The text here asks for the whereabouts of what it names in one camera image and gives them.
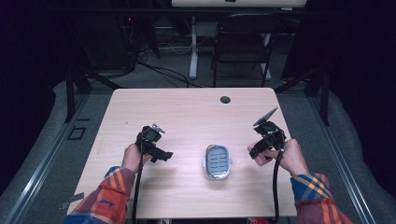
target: orange and blue plaid sleeve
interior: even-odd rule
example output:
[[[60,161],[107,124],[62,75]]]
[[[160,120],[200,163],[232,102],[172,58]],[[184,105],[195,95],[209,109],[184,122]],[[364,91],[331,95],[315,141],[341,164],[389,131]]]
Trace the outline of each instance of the orange and blue plaid sleeve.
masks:
[[[134,177],[129,169],[110,168],[99,187],[78,204],[64,223],[123,223]]]
[[[335,204],[325,175],[297,175],[290,181],[300,224],[352,223]]]

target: desk leg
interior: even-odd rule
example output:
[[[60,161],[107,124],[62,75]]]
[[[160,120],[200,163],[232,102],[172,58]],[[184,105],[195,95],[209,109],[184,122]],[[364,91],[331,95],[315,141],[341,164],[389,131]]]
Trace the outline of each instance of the desk leg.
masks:
[[[270,41],[270,35],[264,34],[263,36],[264,36],[264,45],[267,45],[268,42]],[[261,64],[260,64],[260,66],[262,67],[262,72],[263,72],[263,73],[264,73],[264,71],[265,71],[265,66],[266,66],[266,65],[267,65],[266,63],[261,63]],[[266,80],[266,81],[271,80],[270,69],[268,69],[268,71],[267,71],[267,75],[265,76],[265,80]]]
[[[190,64],[190,78],[197,78],[197,67],[198,67],[198,53],[197,53],[197,34],[196,34],[196,23],[195,17],[191,18],[191,64]]]

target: chair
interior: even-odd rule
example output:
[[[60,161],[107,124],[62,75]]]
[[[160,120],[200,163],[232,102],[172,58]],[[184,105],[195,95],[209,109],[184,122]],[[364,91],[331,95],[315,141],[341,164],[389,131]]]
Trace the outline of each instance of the chair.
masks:
[[[217,26],[212,64],[213,87],[216,87],[218,63],[265,63],[262,87],[268,72],[274,37],[282,28],[275,15],[232,14],[222,18]],[[269,41],[264,44],[264,35]]]

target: table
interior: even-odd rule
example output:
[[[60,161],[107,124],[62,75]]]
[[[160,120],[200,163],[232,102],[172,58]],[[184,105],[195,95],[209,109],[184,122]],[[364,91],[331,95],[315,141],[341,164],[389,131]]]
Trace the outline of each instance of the table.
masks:
[[[225,0],[172,0],[173,7],[281,7],[290,10],[291,7],[305,7],[306,0],[236,0],[226,2]],[[190,78],[197,78],[198,51],[196,42],[196,20],[191,18],[191,63]],[[265,70],[265,63],[261,64],[262,71]],[[271,79],[270,72],[267,72],[266,80]]]
[[[222,96],[231,102],[222,103]],[[168,161],[146,163],[137,218],[273,217],[275,162],[259,167],[247,146],[261,139],[253,123],[275,106],[279,107],[276,95],[267,88],[116,90],[76,194],[86,196],[96,189],[108,168],[121,164],[124,149],[143,126],[155,122],[165,130],[157,147],[174,155]],[[290,139],[280,107],[270,120]],[[205,150],[214,144],[226,146],[233,160],[231,173],[221,181],[204,173]],[[280,215],[296,216],[287,171],[279,169],[277,185]],[[79,202],[71,203],[68,213]],[[127,217],[131,211],[129,204]]]

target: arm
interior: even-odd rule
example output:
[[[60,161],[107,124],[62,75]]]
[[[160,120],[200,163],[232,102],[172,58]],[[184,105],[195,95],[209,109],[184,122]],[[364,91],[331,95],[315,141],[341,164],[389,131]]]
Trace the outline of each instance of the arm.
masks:
[[[265,150],[261,156],[276,159],[277,154],[278,151]],[[303,152],[295,139],[286,143],[280,166],[290,172],[299,223],[352,223],[337,208],[327,177],[309,174]]]
[[[143,162],[150,158],[144,155]],[[139,150],[134,144],[129,145],[121,167],[110,168],[99,187],[66,217],[64,223],[122,223],[139,162]]]

